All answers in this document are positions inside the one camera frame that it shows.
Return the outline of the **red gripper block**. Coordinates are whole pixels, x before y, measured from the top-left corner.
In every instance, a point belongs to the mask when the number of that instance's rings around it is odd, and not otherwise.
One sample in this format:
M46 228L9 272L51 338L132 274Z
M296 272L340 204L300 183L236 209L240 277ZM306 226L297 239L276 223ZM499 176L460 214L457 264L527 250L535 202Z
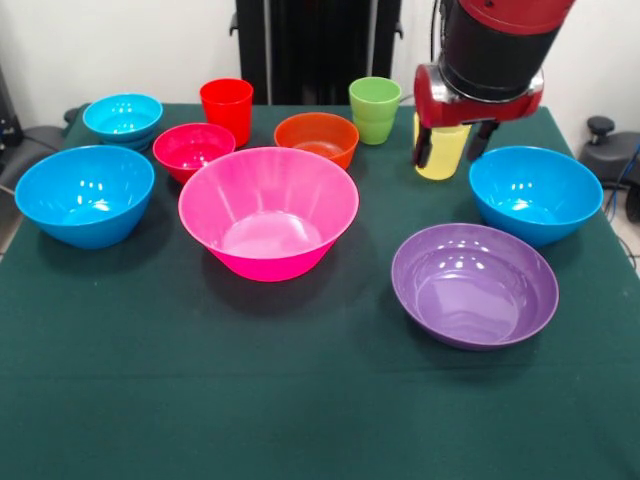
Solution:
M488 147L500 123L533 114L541 101L544 88L543 71L532 78L525 92L506 102L489 102L468 98L449 87L434 64L420 64L414 79L414 99L420 124L416 138L413 163L425 168L429 161L433 128L454 127L481 122L467 148L467 159L476 160Z

